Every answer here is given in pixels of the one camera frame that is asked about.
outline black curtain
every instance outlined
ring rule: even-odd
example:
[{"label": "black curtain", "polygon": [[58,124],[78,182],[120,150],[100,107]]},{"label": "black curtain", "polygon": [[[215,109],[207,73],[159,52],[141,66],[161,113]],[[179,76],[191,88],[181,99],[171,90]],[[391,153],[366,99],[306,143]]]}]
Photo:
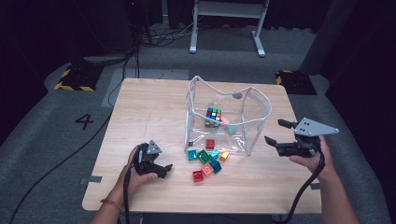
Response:
[{"label": "black curtain", "polygon": [[[312,29],[317,32],[326,17],[327,10],[332,0],[272,0],[270,1],[263,27],[284,27],[287,29]],[[216,2],[233,3],[263,3],[263,0],[217,0]],[[176,29],[180,23],[192,23],[192,10],[194,0],[167,0],[169,24]],[[257,25],[258,21],[246,18],[226,18],[205,16],[200,23],[220,27],[228,24],[232,27]]]},{"label": "black curtain", "polygon": [[320,72],[331,83],[327,97],[352,131],[382,185],[393,223],[396,223],[396,169],[391,156],[396,126],[395,11],[395,1],[358,1]]}]

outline person's right hand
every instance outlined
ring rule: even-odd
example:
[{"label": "person's right hand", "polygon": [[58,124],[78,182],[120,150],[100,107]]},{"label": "person's right hand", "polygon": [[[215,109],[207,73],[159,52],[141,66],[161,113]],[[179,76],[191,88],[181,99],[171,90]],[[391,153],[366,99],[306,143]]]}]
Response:
[{"label": "person's right hand", "polygon": [[[323,170],[320,172],[320,174],[318,176],[318,180],[323,180],[323,179],[326,179],[328,176],[335,174],[335,170],[334,170],[334,166],[332,163],[332,154],[330,153],[330,149],[326,143],[326,139],[324,138],[323,135],[320,135],[319,139],[320,139],[320,148],[324,154],[326,165],[323,168]],[[320,159],[319,153],[317,153],[312,158],[304,158],[304,157],[300,157],[300,156],[290,156],[289,157],[289,160],[294,161],[295,163],[298,163],[302,166],[305,166],[312,173],[317,169],[318,164],[319,164],[319,159]]]}]

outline person's right arm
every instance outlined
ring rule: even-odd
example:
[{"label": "person's right arm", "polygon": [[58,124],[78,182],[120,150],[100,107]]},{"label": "person's right arm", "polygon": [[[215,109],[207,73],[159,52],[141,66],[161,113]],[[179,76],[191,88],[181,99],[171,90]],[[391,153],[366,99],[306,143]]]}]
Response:
[{"label": "person's right arm", "polygon": [[[320,136],[320,148],[324,154],[326,166],[318,176],[322,203],[323,223],[359,223],[349,202],[344,185],[334,169],[332,154],[323,136]],[[318,166],[319,154],[313,158],[290,156],[290,160],[307,167],[311,172]]]}]

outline bracelet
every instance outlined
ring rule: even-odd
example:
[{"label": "bracelet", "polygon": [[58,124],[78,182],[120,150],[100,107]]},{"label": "bracelet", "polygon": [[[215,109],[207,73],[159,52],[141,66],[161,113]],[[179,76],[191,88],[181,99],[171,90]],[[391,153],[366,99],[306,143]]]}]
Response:
[{"label": "bracelet", "polygon": [[101,203],[111,203],[111,204],[113,204],[114,206],[116,206],[120,211],[122,211],[122,207],[121,207],[119,204],[117,204],[117,203],[115,203],[115,202],[109,200],[108,198],[102,199],[100,202],[101,202]]}]

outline human hand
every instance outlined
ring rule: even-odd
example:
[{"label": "human hand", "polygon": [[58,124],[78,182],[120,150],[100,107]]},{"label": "human hand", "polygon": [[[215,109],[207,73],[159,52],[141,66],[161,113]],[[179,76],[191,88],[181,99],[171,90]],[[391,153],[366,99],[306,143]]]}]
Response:
[{"label": "human hand", "polygon": [[[123,182],[124,182],[124,177],[128,171],[129,165],[132,161],[132,158],[134,157],[134,154],[137,151],[137,146],[132,150],[131,154],[129,155],[128,162],[126,165],[123,167],[119,179],[117,180],[116,185],[114,186],[113,190],[110,191],[108,194],[108,198],[112,199],[113,202],[116,202],[117,204],[123,204]],[[130,196],[134,192],[137,191],[137,189],[149,182],[151,179],[157,178],[157,174],[155,173],[149,173],[146,175],[139,175],[136,171],[136,169],[133,167],[131,169],[131,178],[129,181],[129,186],[128,186],[128,195]]]},{"label": "human hand", "polygon": [[[320,172],[320,174],[318,176],[318,179],[320,181],[320,180],[327,178],[328,176],[334,175],[335,169],[334,169],[334,166],[332,163],[332,154],[330,153],[330,148],[327,145],[326,139],[324,138],[323,135],[320,135],[319,139],[320,139],[320,148],[321,148],[321,151],[323,152],[323,155],[325,158],[325,163],[326,163],[325,167],[323,168],[323,170]],[[319,164],[320,154],[317,153],[312,158],[304,158],[304,157],[300,157],[300,156],[290,156],[289,160],[294,161],[295,163],[298,163],[302,166],[305,166],[306,168],[308,168],[308,170],[311,173],[314,173],[318,167],[318,164]]]}]

